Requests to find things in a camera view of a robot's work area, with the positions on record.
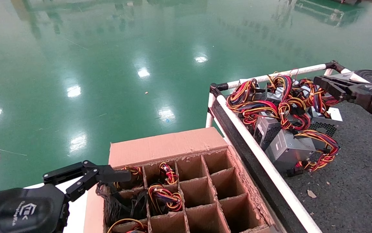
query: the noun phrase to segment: wire bundle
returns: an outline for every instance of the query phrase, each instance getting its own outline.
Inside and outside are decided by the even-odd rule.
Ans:
[[[244,116],[243,123],[244,124],[252,124],[255,126],[257,122],[257,118],[261,112],[268,113],[269,117],[276,118],[279,120],[278,109],[272,102],[258,100],[245,103],[240,110],[242,111],[242,115]]]
[[[272,93],[275,93],[278,87],[282,87],[282,100],[288,99],[291,93],[292,88],[292,79],[291,76],[288,75],[277,75],[272,80],[270,76],[268,76],[270,80],[270,85],[267,85],[267,88],[271,90]]]
[[[249,97],[251,94],[252,97],[255,96],[254,94],[256,93],[256,88],[256,79],[244,82],[227,97],[226,105],[233,112],[241,112],[239,108],[241,108],[242,105],[244,105],[247,101],[253,100],[249,99]]]
[[[313,81],[307,78],[301,79],[300,85],[305,85],[310,89],[309,95],[304,97],[306,106],[313,106],[316,112],[329,118],[330,115],[327,112],[328,108],[338,104],[339,102],[332,96],[325,96],[326,91],[322,88],[318,88]]]
[[[167,211],[177,212],[182,210],[183,204],[180,193],[171,193],[161,184],[154,184],[150,186],[148,192],[152,201],[153,209],[158,214],[165,214]]]
[[[98,182],[95,193],[104,199],[104,224],[110,226],[118,219],[121,206],[116,198],[107,193],[105,183]]]
[[[143,186],[143,171],[141,167],[125,166],[122,170],[129,170],[132,180],[128,182],[114,182],[117,189],[133,189]]]
[[[173,169],[165,162],[160,164],[160,175],[166,177],[164,179],[166,184],[176,184],[178,177],[177,174],[173,171]]]
[[[293,114],[292,116],[299,121],[299,125],[292,124],[289,119],[288,115],[291,113],[291,110],[297,108],[302,114]],[[310,126],[311,119],[305,112],[306,105],[305,103],[295,97],[288,98],[286,100],[282,100],[278,105],[278,113],[281,119],[281,128],[287,130],[305,130]]]
[[[119,224],[127,223],[127,222],[135,222],[137,224],[137,226],[135,226],[133,229],[131,229],[127,233],[147,233],[147,225],[146,224],[142,224],[139,220],[132,219],[132,218],[123,218],[123,219],[120,219],[120,220],[116,221],[109,228],[109,230],[107,231],[107,233],[111,233],[113,227],[115,227],[115,226],[117,226]]]
[[[328,163],[332,162],[335,158],[335,156],[338,153],[338,150],[340,149],[340,146],[338,143],[332,139],[327,134],[320,133],[315,130],[304,130],[298,134],[295,134],[294,137],[296,139],[303,138],[303,137],[309,137],[314,140],[319,140],[325,143],[325,148],[323,149],[317,149],[318,152],[321,152],[321,156],[318,159],[317,162],[310,162],[310,161],[300,161],[297,163],[296,167],[307,169],[309,168],[310,171],[316,171],[319,168],[324,168]]]

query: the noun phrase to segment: green epoxy floor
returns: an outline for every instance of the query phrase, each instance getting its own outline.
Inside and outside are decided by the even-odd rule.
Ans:
[[[372,69],[371,2],[0,0],[0,190],[204,127],[212,82],[332,59]]]

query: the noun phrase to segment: box flap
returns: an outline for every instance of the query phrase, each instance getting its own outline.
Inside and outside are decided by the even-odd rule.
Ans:
[[[143,139],[112,143],[109,164],[124,167],[181,155],[225,148],[228,145],[214,128],[200,128]]]

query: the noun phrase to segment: logo on robot arm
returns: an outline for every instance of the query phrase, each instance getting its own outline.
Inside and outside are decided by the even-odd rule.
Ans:
[[[28,216],[34,214],[35,210],[37,209],[37,205],[34,203],[29,203],[26,205],[23,204],[25,204],[25,201],[21,202],[18,208],[16,208],[15,214],[13,215],[12,226],[16,225],[18,218],[28,220]]]

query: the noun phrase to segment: power supply fan grille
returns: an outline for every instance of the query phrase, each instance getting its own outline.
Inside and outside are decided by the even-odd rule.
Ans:
[[[330,137],[334,136],[337,131],[337,128],[334,124],[327,124],[322,122],[311,124],[308,129],[319,131],[321,133],[327,134]]]
[[[276,132],[278,132],[281,129],[281,127],[272,127],[270,128],[265,135],[265,141],[272,142],[276,136]]]

